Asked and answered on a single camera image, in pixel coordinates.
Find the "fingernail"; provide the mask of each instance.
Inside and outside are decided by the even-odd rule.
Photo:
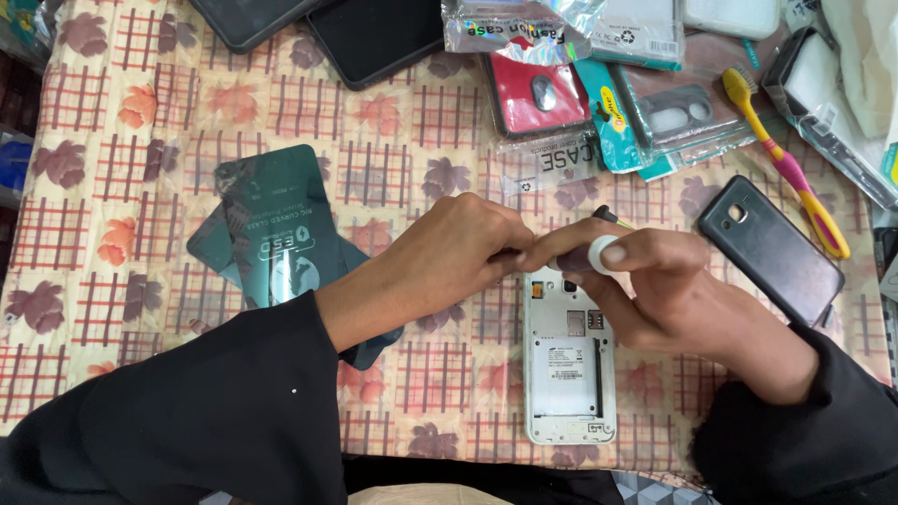
[[[627,250],[619,245],[609,245],[602,251],[602,261],[607,261],[608,264],[619,263],[626,257]]]
[[[573,282],[574,284],[577,284],[578,286],[583,285],[583,276],[578,273],[566,273],[561,277],[563,277],[565,280]]]

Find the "black sleeve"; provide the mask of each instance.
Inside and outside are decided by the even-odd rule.
[[[898,503],[898,400],[830,339],[790,326],[820,355],[808,401],[773,406],[743,383],[718,390],[692,445],[724,505]]]
[[[0,502],[345,503],[336,375],[312,291],[237,315],[23,419]]]

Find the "toothbrush bristles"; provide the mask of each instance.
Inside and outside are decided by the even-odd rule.
[[[733,65],[733,69],[745,79],[745,82],[748,83],[748,88],[752,90],[752,94],[758,93],[758,84],[754,82],[754,77],[748,73],[748,70],[741,63]]]

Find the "red phone case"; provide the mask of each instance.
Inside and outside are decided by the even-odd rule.
[[[589,96],[574,66],[539,66],[519,63],[497,53],[489,54],[490,76],[497,109],[502,120],[499,125],[506,137],[549,131],[574,126],[592,119]],[[554,105],[541,110],[534,98],[533,79],[551,81]]]

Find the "table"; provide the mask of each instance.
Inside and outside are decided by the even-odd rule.
[[[796,193],[758,146],[645,184],[635,174],[505,197],[474,55],[439,53],[361,93],[335,77],[308,30],[230,54],[186,2],[66,3],[3,291],[0,433],[84,380],[168,350],[241,310],[240,292],[185,251],[218,203],[215,166],[309,144],[339,232],[381,253],[427,212],[434,188],[519,210],[536,233],[601,204],[634,226],[691,230],[737,173],[806,234]],[[853,254],[827,332],[889,382],[867,199],[790,128]],[[710,270],[770,302],[715,252]],[[344,451],[694,474],[691,431],[726,371],[694,356],[615,350],[618,435],[607,446],[535,446],[524,434],[521,278],[406,327],[375,365],[339,366]]]

